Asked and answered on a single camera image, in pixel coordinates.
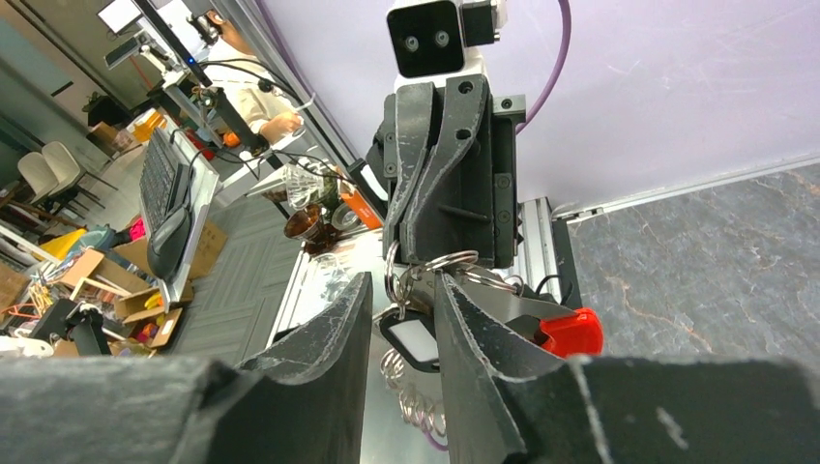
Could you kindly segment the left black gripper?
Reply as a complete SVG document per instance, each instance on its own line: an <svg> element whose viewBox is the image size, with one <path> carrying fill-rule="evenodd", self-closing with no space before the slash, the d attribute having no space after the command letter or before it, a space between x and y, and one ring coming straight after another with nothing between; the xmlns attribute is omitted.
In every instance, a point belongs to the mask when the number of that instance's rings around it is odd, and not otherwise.
<svg viewBox="0 0 820 464"><path fill-rule="evenodd" d="M525 112L524 96L493 97L480 73L448 79L443 94L427 81L386 98L366 163L388 194L387 257L423 263L474 250L483 267L513 264L515 130Z"/></svg>

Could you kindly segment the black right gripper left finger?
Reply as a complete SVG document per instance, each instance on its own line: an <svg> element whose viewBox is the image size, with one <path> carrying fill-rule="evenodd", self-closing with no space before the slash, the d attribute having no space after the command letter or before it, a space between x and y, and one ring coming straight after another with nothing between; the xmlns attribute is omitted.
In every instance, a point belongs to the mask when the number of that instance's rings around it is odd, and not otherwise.
<svg viewBox="0 0 820 464"><path fill-rule="evenodd" d="M183 356L6 359L5 463L356 463L373 282L239 365Z"/></svg>

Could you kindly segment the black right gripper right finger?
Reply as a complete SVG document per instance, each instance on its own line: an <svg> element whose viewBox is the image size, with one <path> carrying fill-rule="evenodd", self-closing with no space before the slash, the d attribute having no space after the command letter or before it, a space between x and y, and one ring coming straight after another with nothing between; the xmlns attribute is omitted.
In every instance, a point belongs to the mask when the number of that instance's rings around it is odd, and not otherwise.
<svg viewBox="0 0 820 464"><path fill-rule="evenodd" d="M435 278L453 463L815 463L819 376L784 358L562 360Z"/></svg>

